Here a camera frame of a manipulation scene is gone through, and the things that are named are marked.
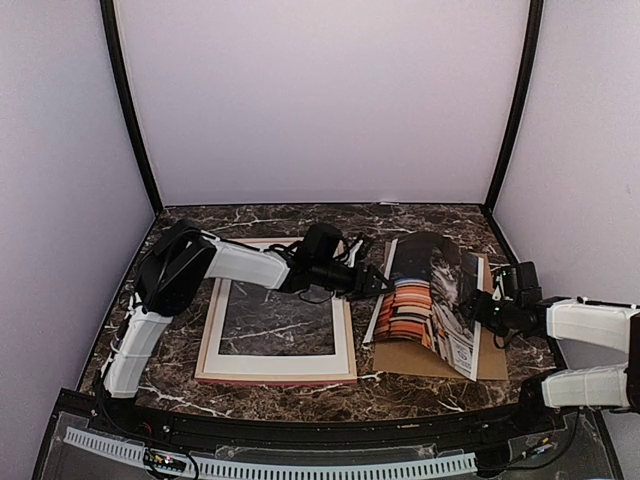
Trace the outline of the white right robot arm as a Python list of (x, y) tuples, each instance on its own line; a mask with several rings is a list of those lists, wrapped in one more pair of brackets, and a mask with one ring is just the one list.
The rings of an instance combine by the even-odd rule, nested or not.
[(479, 322), (494, 335), (545, 336), (617, 350), (627, 356), (618, 365), (544, 373), (525, 382), (525, 399), (510, 413), (521, 434), (534, 432), (549, 409), (603, 407), (639, 411), (639, 307), (583, 297), (551, 297), (533, 303), (496, 300), (476, 291), (462, 304), (463, 318)]

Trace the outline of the left black corner post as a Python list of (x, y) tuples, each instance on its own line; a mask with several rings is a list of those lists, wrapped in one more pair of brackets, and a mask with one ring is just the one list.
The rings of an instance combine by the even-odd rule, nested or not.
[(130, 145), (147, 198), (154, 215), (158, 216), (164, 210), (164, 205), (152, 171), (151, 162), (145, 147), (136, 107), (134, 105), (118, 27), (116, 4), (113, 0), (100, 0), (99, 5), (112, 75)]

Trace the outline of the right black corner post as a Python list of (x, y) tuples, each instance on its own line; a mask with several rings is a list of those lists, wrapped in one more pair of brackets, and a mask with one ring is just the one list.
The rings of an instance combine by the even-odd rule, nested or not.
[(495, 211), (515, 147), (537, 53), (543, 10), (543, 0), (531, 0), (529, 2), (521, 58), (511, 106), (494, 172), (483, 203), (483, 209), (487, 215), (492, 215)]

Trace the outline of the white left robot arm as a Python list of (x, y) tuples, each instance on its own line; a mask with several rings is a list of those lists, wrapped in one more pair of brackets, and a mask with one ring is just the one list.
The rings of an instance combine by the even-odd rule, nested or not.
[(140, 429), (140, 412), (125, 400), (136, 396), (158, 340), (191, 305), (204, 280), (240, 281), (296, 295), (317, 286), (347, 300), (393, 292), (386, 274), (366, 264), (368, 249), (363, 237), (348, 243), (339, 229), (326, 223), (311, 225), (289, 245), (259, 248), (223, 239), (188, 219), (178, 221), (142, 259), (124, 320), (94, 376), (94, 393), (111, 398), (103, 405), (103, 421), (120, 436)]

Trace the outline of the clear acrylic sheet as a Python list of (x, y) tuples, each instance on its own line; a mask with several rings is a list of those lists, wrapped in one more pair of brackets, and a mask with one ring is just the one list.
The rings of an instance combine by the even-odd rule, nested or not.
[(329, 292), (312, 286), (286, 294), (233, 282), (224, 315), (221, 355), (315, 356), (335, 353)]

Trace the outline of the cat and books photo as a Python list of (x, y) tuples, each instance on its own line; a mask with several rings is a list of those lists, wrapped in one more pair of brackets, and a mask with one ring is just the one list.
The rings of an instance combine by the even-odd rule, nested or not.
[(485, 259), (443, 235), (415, 232), (391, 241), (384, 274), (393, 291), (378, 298), (363, 342), (411, 341), (475, 381), (481, 326), (465, 307), (484, 289)]

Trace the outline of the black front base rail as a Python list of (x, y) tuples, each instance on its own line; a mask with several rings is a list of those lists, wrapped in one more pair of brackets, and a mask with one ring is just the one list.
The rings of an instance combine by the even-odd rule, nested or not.
[(488, 470), (530, 468), (534, 449), (552, 445), (552, 464), (572, 446), (582, 412), (555, 413), (511, 404), (471, 413), (413, 420), (339, 423), (249, 421), (172, 413), (63, 389), (52, 416), (71, 414), (89, 428), (175, 452), (214, 453), (225, 447), (346, 451), (434, 446), (437, 452), (476, 452)]

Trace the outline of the black corner post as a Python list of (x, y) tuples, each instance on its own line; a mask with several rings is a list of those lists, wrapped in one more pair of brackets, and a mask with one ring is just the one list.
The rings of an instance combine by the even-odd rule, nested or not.
[(521, 58), (511, 106), (494, 172), (483, 203), (483, 209), (487, 215), (492, 215), (495, 211), (515, 147), (537, 53), (543, 10), (543, 0), (531, 0), (529, 2)]
[(134, 105), (118, 27), (116, 4), (113, 0), (100, 0), (99, 5), (112, 75), (130, 145), (147, 198), (154, 215), (158, 216), (164, 210), (164, 205), (152, 171), (151, 162), (145, 147), (136, 107)]

